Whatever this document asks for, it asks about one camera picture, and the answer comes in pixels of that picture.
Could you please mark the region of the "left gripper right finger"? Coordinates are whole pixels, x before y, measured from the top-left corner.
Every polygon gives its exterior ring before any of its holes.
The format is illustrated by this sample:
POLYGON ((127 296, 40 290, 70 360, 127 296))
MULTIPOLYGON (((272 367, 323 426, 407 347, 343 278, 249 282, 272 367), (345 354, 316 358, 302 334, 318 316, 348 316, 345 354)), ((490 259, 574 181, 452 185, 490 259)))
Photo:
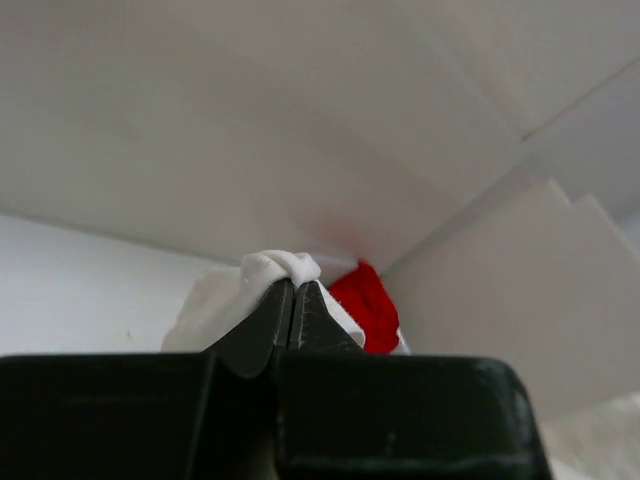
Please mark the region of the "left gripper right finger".
POLYGON ((296 293, 292 349, 325 355, 363 354, 363 349, 329 313, 316 282, 302 284, 296 293))

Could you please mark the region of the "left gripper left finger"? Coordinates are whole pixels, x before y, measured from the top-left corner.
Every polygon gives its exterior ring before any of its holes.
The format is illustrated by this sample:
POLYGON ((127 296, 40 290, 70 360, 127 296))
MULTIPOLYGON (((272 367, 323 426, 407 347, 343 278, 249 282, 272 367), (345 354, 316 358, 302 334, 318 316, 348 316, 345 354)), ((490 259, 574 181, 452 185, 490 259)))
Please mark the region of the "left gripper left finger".
POLYGON ((205 350, 239 378, 255 378, 274 354, 286 350, 293 313, 293 283, 271 285, 258 306, 229 333, 205 350))

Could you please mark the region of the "white t shirt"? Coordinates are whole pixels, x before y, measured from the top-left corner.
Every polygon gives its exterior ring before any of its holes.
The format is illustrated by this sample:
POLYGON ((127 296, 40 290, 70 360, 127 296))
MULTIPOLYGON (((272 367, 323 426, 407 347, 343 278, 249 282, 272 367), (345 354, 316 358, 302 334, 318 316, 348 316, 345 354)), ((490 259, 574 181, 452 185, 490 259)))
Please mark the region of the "white t shirt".
MULTIPOLYGON (((329 292, 330 286, 357 268, 360 260, 322 254, 264 250, 243 257, 238 267, 207 271, 193 284, 174 326, 165 335, 164 352, 202 351, 220 340, 257 306, 267 289, 290 280, 294 289, 316 282, 329 313, 364 348, 365 334, 329 292)), ((409 347, 399 328, 400 345, 391 354, 407 354, 409 347)))

